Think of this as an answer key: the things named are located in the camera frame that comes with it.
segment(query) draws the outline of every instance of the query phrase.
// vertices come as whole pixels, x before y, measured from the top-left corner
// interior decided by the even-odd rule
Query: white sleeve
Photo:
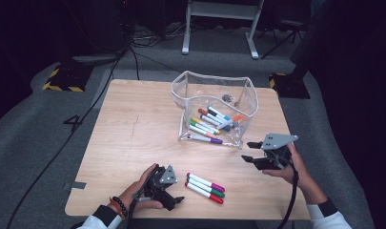
[[[122,218],[110,207],[100,205],[78,229],[115,229],[121,220]]]
[[[308,204],[307,207],[314,229],[351,228],[343,215],[337,211],[330,199],[320,204]]]

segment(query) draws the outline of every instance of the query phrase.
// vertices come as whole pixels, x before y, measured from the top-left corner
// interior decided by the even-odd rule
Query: chair leg
[[[278,48],[280,45],[282,45],[285,41],[291,38],[291,36],[295,35],[296,31],[291,32],[287,37],[285,37],[283,40],[281,40],[276,46],[274,46],[272,49],[270,49],[268,52],[263,54],[261,56],[261,59],[264,59],[267,55],[269,55],[271,52],[273,52],[276,48]]]

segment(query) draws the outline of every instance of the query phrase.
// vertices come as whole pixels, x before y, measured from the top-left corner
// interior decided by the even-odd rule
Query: metal stand
[[[258,18],[263,7],[264,0],[259,0],[257,6],[242,6],[235,4],[211,3],[211,2],[194,2],[189,0],[186,10],[186,31],[184,34],[183,48],[181,52],[188,54],[190,51],[190,21],[191,16],[208,16],[234,18],[243,20],[252,20],[250,32],[246,32],[246,40],[253,59],[258,59],[258,53],[253,42],[253,35],[257,26]]]

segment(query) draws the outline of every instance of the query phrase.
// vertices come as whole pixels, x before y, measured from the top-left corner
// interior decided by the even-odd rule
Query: beaded bracelet
[[[121,199],[119,199],[118,197],[113,197],[112,200],[115,201],[115,203],[117,203],[117,204],[114,204],[114,206],[117,209],[117,211],[120,212],[121,218],[124,219],[125,217],[127,217],[128,211],[124,203],[121,201]]]
[[[112,204],[115,207],[116,213],[124,220],[125,216],[122,213],[122,210],[121,210],[121,207],[119,206],[119,204],[117,202],[115,202],[112,198],[110,198],[110,204]]]

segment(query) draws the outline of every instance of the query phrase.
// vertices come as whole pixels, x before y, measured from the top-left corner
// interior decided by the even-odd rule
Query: wooden table
[[[256,91],[259,110],[243,141],[262,141],[267,133],[289,134],[275,91]],[[114,80],[75,180],[87,183],[86,187],[71,190],[66,213],[92,214],[156,162],[173,166],[178,182],[167,192],[185,199],[171,211],[145,209],[135,213],[135,218],[283,219],[292,185],[282,178],[262,175],[241,158],[263,157],[263,152],[246,145],[239,150],[206,142],[178,141],[181,114],[173,102],[171,83]],[[189,172],[223,186],[224,204],[186,188]],[[290,219],[309,219],[300,190]]]

